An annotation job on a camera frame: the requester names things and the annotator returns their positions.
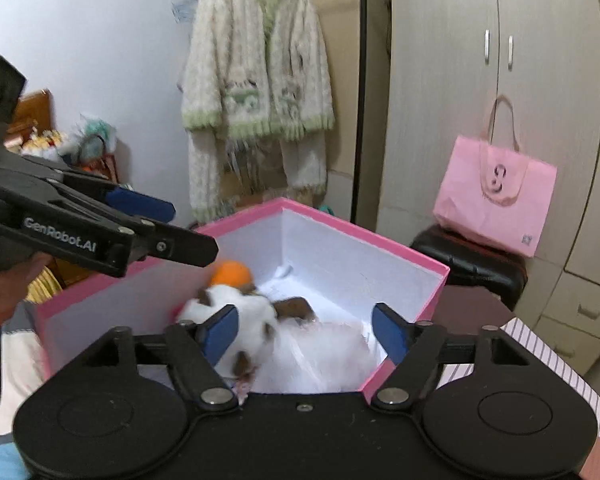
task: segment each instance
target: striped fabric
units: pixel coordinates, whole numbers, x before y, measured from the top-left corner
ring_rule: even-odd
[[[598,418],[598,436],[600,437],[600,397],[593,391],[592,387],[518,318],[509,321],[502,329],[551,368],[552,371],[560,375],[566,383],[587,400],[596,412],[596,417]],[[466,377],[473,369],[473,365],[447,365],[442,373],[438,387],[461,377]]]

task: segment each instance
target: cardigan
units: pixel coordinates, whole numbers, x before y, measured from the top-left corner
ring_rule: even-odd
[[[199,0],[182,100],[190,200],[221,215],[217,139],[280,139],[288,186],[324,192],[324,130],[333,127],[324,38],[310,0]]]
[[[229,137],[333,127],[331,85],[310,0],[200,0],[184,80],[188,130]]]

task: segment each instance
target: yellow fabric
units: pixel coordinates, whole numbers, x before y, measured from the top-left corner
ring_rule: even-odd
[[[53,273],[45,267],[42,273],[29,285],[27,301],[45,303],[56,294],[62,292],[62,287]]]

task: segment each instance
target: cabinet handle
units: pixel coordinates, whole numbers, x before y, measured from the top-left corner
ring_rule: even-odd
[[[509,70],[513,69],[513,36],[509,36]]]
[[[490,44],[490,32],[489,29],[484,31],[484,62],[489,64],[489,44]]]
[[[588,308],[585,308],[582,305],[578,305],[578,314],[582,314],[584,317],[588,317],[593,321],[597,320],[600,317],[599,312],[595,310],[589,310]]]
[[[567,358],[567,359],[576,357],[576,352],[574,350],[564,350],[563,348],[560,348],[559,346],[554,346],[554,352],[562,357]]]

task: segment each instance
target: black stool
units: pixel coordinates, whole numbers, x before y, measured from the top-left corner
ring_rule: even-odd
[[[525,290],[522,256],[475,244],[452,231],[433,225],[418,234],[411,249],[451,268],[447,285],[483,286],[512,310]]]

